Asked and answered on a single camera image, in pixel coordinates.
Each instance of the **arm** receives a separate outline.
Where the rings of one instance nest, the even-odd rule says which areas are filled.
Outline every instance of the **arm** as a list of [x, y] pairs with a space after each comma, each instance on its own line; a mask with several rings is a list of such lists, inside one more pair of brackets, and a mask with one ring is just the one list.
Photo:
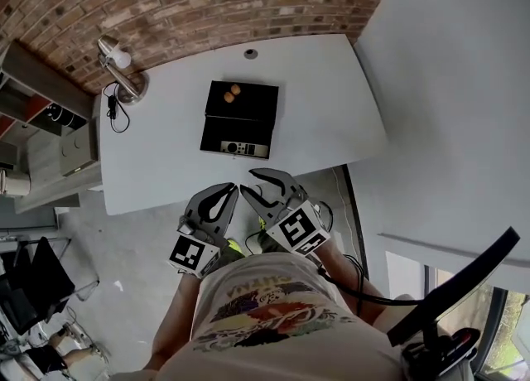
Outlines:
[[[325, 270], [330, 274], [330, 277], [352, 290], [359, 289], [359, 275], [357, 269], [342, 255], [333, 239], [323, 243], [315, 250], [315, 254], [324, 265]], [[358, 299], [340, 289], [339, 292], [348, 305], [348, 308], [354, 315], [357, 315]], [[371, 296], [383, 296], [367, 279], [364, 280], [363, 292]], [[379, 305], [364, 300], [359, 317], [368, 324], [373, 325], [377, 317], [385, 310], [385, 308], [385, 305]]]
[[152, 342], [152, 356], [144, 369], [159, 370], [189, 340], [200, 279], [184, 274]]

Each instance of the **white table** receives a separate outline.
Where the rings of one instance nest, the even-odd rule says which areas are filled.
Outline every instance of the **white table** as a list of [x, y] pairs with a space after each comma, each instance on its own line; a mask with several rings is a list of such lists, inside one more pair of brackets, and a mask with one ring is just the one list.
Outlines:
[[[248, 60], [243, 53], [258, 51]], [[350, 163], [386, 143], [364, 72], [344, 35], [296, 36], [230, 46], [147, 71], [131, 125], [111, 130], [101, 100], [100, 150], [109, 215], [187, 200], [221, 182], [252, 184], [248, 170], [299, 175]], [[212, 80], [280, 87], [271, 156], [265, 161], [199, 149]], [[123, 120], [118, 116], [116, 126]]]

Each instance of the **shelf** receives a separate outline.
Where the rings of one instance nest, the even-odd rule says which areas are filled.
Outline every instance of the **shelf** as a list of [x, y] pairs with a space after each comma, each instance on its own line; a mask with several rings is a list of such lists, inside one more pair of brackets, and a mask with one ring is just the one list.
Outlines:
[[37, 114], [42, 112], [51, 104], [49, 99], [41, 97], [39, 94], [34, 94], [30, 97], [30, 101], [26, 106], [26, 121], [30, 122]]
[[33, 94], [28, 97], [9, 83], [0, 90], [0, 113], [24, 125], [31, 125], [60, 137], [62, 125], [42, 113], [50, 100]]
[[0, 115], [0, 138], [15, 124], [16, 120], [8, 116]]
[[29, 137], [37, 132], [39, 132], [38, 128], [15, 120], [14, 124], [2, 136], [2, 141], [20, 147], [26, 143]]
[[59, 104], [85, 120], [92, 118], [92, 98], [17, 42], [9, 44], [0, 56], [0, 71], [34, 94]]
[[29, 139], [24, 152], [27, 171], [31, 175], [31, 189], [28, 195], [15, 199], [17, 213], [86, 191], [103, 183], [100, 162], [63, 177], [60, 173], [59, 150], [58, 137], [38, 132]]

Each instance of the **person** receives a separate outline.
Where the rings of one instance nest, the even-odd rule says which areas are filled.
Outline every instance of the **person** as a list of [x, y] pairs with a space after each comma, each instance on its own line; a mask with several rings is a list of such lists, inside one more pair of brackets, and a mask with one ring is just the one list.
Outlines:
[[61, 356], [59, 344], [68, 335], [68, 326], [63, 326], [42, 347], [33, 347], [13, 359], [2, 362], [0, 374], [8, 381], [37, 381], [49, 372], [65, 371], [74, 363], [99, 353], [95, 345], [91, 345], [85, 349], [71, 350]]
[[[357, 316], [357, 299], [341, 292], [341, 307], [312, 261], [283, 253], [264, 231], [258, 242], [263, 253], [246, 258], [225, 249], [202, 281], [182, 275], [144, 369], [111, 379], [404, 379], [400, 349], [377, 329], [393, 319], [390, 306], [364, 301]], [[358, 289], [333, 239], [315, 254], [337, 282]], [[363, 291], [381, 296], [367, 280]]]

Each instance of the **black box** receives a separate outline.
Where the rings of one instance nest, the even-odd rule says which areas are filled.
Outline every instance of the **black box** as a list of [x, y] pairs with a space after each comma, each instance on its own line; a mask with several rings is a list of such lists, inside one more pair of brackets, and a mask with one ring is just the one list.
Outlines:
[[200, 149], [268, 159], [277, 101], [277, 86], [212, 81]]

